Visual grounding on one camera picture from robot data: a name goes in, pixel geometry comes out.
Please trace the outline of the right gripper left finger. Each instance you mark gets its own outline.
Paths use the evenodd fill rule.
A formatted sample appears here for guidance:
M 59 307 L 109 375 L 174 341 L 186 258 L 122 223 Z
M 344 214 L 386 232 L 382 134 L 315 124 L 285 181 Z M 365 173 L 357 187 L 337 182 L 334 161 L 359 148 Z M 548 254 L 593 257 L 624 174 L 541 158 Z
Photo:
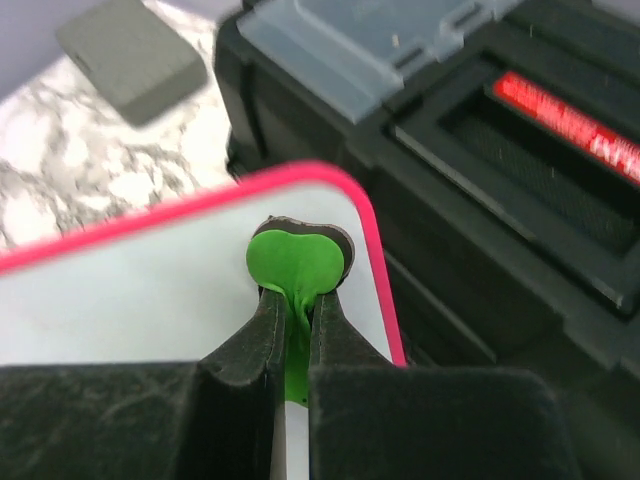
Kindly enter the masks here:
M 199 361 L 5 367 L 5 479 L 282 479 L 287 304 Z

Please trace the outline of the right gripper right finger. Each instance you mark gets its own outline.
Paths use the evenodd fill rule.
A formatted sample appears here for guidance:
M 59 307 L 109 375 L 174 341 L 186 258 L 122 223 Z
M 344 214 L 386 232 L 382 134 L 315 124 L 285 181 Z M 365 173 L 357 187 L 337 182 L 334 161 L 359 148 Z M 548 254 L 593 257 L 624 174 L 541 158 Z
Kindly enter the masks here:
M 536 375 L 398 367 L 316 300 L 309 370 L 314 479 L 576 479 L 562 413 Z

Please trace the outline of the pink framed whiteboard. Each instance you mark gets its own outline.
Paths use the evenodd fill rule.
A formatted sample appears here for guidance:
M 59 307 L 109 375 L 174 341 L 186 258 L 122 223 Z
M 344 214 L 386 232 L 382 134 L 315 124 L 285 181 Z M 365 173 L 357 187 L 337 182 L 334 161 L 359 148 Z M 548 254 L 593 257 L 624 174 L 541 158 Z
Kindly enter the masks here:
M 372 205 L 345 172 L 303 161 L 4 255 L 1 371 L 205 358 L 256 311 L 245 252 L 269 216 L 348 233 L 355 258 L 338 291 L 342 309 L 382 356 L 403 364 Z

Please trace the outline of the green whiteboard eraser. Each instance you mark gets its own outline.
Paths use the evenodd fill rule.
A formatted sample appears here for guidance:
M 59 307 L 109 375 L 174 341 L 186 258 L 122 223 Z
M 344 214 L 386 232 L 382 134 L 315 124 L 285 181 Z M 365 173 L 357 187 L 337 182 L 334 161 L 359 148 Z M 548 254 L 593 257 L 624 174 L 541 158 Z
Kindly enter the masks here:
M 284 296 L 285 399 L 308 405 L 311 315 L 316 299 L 334 291 L 354 261 L 351 237 L 335 225 L 270 216 L 246 250 L 248 272 L 262 291 Z

